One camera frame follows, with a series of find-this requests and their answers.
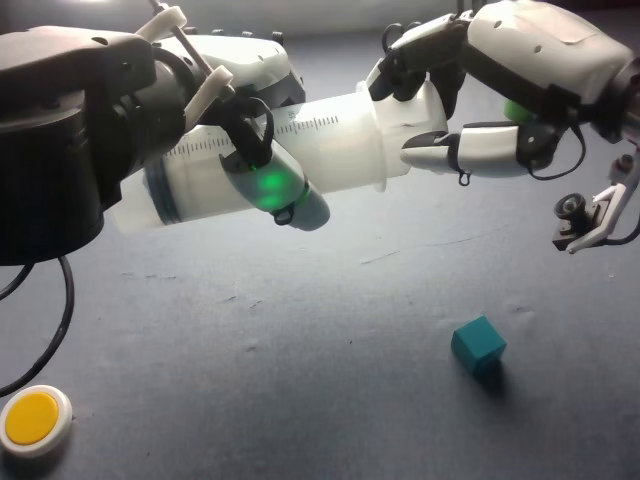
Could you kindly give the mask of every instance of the gray table surface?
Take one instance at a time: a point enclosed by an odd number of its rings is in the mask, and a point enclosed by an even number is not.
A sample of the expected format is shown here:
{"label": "gray table surface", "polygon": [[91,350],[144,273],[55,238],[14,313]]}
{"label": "gray table surface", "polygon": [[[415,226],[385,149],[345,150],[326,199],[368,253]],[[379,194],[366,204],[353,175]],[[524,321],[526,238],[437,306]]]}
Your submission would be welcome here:
{"label": "gray table surface", "polygon": [[[640,50],[640,10],[589,18]],[[310,99],[351,92],[378,40],[292,42]],[[467,80],[451,129],[501,110]],[[310,234],[259,212],[134,237],[108,223],[70,256],[74,321],[37,379],[69,395],[72,434],[43,460],[0,456],[0,477],[639,478],[640,242],[550,243],[555,201],[604,189],[630,151],[584,132],[568,178],[465,189],[411,171],[384,194],[328,196],[332,219]],[[552,168],[577,154],[567,135]],[[41,353],[62,302],[50,262],[0,305],[0,383]],[[497,392],[449,347],[480,314],[509,343]]]}

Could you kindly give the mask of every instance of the blue cube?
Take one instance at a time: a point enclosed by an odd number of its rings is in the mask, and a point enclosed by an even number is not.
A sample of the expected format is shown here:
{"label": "blue cube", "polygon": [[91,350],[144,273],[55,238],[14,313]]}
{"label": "blue cube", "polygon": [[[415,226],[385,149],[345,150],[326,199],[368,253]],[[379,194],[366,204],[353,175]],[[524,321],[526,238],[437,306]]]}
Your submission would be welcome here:
{"label": "blue cube", "polygon": [[507,342],[484,315],[453,332],[451,349],[471,375],[491,369],[499,361]]}

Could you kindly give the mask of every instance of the round button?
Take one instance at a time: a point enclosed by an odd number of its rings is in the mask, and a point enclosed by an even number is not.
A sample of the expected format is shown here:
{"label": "round button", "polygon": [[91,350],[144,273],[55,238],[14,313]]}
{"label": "round button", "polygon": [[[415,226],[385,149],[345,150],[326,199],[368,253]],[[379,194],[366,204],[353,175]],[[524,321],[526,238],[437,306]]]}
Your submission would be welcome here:
{"label": "round button", "polygon": [[71,402],[57,388],[47,385],[26,388],[2,409],[0,443],[17,456],[42,455],[65,437],[71,418]]}

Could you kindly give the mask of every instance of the teal cube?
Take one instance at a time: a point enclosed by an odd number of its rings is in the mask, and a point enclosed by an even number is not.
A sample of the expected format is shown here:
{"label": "teal cube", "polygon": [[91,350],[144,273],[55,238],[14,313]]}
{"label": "teal cube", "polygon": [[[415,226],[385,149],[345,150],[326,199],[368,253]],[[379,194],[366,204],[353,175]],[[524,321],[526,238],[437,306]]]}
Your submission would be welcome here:
{"label": "teal cube", "polygon": [[484,315],[453,332],[451,349],[472,375],[481,375],[500,361],[507,342]]}

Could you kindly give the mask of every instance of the green ball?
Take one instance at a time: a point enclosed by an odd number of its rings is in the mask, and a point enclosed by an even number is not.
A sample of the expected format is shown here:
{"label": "green ball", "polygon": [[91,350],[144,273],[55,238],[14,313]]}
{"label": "green ball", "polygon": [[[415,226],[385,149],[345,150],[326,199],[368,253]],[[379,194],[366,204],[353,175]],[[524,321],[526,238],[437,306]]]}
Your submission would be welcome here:
{"label": "green ball", "polygon": [[533,120],[533,113],[512,100],[504,104],[504,116],[512,122],[529,123]]}

